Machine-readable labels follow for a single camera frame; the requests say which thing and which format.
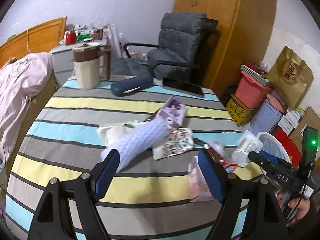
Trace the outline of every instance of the box stack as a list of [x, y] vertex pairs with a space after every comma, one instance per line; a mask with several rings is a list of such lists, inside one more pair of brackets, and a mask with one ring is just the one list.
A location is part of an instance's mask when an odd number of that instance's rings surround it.
[[272, 90], [271, 83], [252, 68], [241, 66], [242, 78], [236, 93], [231, 95], [226, 109], [233, 121], [242, 126], [248, 124]]

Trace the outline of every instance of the gold paper bag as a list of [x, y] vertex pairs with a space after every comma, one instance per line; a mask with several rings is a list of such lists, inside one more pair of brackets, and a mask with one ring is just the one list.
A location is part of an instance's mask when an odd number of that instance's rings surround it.
[[287, 46], [282, 50], [266, 78], [290, 109], [298, 107], [313, 81], [311, 69]]

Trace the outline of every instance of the pink basket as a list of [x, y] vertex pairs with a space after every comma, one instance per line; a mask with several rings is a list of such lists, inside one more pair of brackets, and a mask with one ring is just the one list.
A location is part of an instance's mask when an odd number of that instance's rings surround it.
[[236, 97], [250, 109], [261, 106], [266, 95], [272, 91], [270, 87], [264, 87], [246, 72], [243, 75], [236, 91]]

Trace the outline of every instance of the pink cloth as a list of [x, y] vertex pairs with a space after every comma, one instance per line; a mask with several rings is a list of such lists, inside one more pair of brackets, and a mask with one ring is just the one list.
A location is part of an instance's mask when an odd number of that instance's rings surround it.
[[31, 98], [43, 90], [52, 69], [52, 56], [46, 52], [0, 68], [0, 171], [14, 149]]

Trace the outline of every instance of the white plastic bottle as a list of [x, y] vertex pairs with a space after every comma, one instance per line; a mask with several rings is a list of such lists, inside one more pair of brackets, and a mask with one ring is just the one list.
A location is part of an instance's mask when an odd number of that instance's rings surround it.
[[249, 152], [259, 152], [263, 148], [263, 143], [250, 131], [245, 131], [238, 141], [237, 148], [233, 151], [231, 159], [239, 167], [246, 167], [249, 163]]

